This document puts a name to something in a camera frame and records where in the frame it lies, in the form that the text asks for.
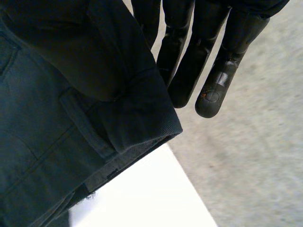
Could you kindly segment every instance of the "black jacket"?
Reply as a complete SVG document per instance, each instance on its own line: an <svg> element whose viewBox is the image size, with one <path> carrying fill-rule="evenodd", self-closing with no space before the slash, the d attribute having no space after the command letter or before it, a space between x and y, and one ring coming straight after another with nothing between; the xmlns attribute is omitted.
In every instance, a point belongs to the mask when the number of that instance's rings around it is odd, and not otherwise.
<svg viewBox="0 0 303 227"><path fill-rule="evenodd" d="M153 56L122 1L95 1L89 13L128 72L116 101L75 89L16 37L18 28L1 11L1 226L48 225L182 132Z"/></svg>

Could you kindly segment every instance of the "dark fabric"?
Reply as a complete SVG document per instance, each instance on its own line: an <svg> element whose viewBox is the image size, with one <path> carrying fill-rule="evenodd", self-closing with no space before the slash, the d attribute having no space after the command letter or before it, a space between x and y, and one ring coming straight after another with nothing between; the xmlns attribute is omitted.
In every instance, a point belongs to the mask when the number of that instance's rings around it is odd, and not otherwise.
<svg viewBox="0 0 303 227"><path fill-rule="evenodd" d="M277 14L289 0L208 0L229 4L245 13L260 15L264 18Z"/></svg>
<svg viewBox="0 0 303 227"><path fill-rule="evenodd" d="M69 227L69 213L65 212L57 219L54 219L47 227Z"/></svg>
<svg viewBox="0 0 303 227"><path fill-rule="evenodd" d="M1 226L52 223L182 132L153 56L126 6L120 0L96 0L88 13L116 43L129 72L125 94L115 102L100 102L76 90L14 36L1 12Z"/></svg>
<svg viewBox="0 0 303 227"><path fill-rule="evenodd" d="M96 27L87 13L89 2L4 0L2 6L10 31L55 66L78 91L111 101L125 89L128 71L116 40Z"/></svg>

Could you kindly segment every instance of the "glove finger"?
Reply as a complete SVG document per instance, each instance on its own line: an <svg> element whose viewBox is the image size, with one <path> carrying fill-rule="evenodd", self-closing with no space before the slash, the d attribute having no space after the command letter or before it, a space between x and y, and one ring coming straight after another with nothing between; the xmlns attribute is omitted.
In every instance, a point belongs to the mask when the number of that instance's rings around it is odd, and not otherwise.
<svg viewBox="0 0 303 227"><path fill-rule="evenodd" d="M131 0L134 18L138 21L149 48L152 48L159 28L161 0Z"/></svg>
<svg viewBox="0 0 303 227"><path fill-rule="evenodd" d="M157 66L167 87L175 74L184 47L194 3L194 0L163 0L167 26Z"/></svg>
<svg viewBox="0 0 303 227"><path fill-rule="evenodd" d="M168 89L175 108L187 105L229 11L227 5L196 2L193 33Z"/></svg>

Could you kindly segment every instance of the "gray concrete floor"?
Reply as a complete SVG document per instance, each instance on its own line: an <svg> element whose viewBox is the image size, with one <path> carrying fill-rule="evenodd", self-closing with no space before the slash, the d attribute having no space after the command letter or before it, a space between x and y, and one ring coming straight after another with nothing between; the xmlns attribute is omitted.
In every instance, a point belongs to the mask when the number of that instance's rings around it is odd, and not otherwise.
<svg viewBox="0 0 303 227"><path fill-rule="evenodd" d="M272 17L219 114L203 119L194 104L223 31L169 145L219 226L303 227L303 1ZM162 11L155 58L164 33Z"/></svg>

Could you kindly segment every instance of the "white surface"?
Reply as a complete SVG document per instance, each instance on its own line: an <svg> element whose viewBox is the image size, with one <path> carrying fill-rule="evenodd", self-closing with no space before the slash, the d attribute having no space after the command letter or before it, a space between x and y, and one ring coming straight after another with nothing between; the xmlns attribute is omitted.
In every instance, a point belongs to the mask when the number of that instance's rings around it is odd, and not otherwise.
<svg viewBox="0 0 303 227"><path fill-rule="evenodd" d="M167 145L71 209L72 227L216 227Z"/></svg>

